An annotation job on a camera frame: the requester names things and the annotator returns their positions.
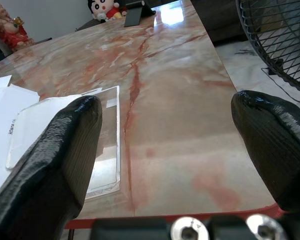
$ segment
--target marble tabletop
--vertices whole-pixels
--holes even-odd
[[[231,117],[235,88],[190,0],[20,50],[0,77],[41,99],[120,86],[121,180],[78,219],[241,211],[274,203]]]

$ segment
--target black bracket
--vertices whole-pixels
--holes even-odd
[[[127,3],[126,8],[127,13],[124,27],[137,26],[140,24],[141,17],[148,17],[156,14],[156,11],[151,10],[148,3],[144,0]]]

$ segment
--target electric fan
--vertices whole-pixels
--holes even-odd
[[[300,0],[236,0],[236,4],[257,54],[300,91]]]

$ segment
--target metal screw head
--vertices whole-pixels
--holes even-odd
[[[209,240],[205,225],[189,216],[177,219],[171,226],[170,235],[172,240]]]
[[[282,226],[267,215],[254,214],[245,222],[258,240],[288,240]]]

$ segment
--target tiled floor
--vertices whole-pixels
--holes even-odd
[[[240,90],[253,90],[280,97],[296,104],[300,108],[300,91],[284,82],[277,75],[272,75],[273,80],[282,87],[289,97],[278,85],[266,74],[266,64],[255,53],[248,41],[231,42],[216,47],[235,88]]]

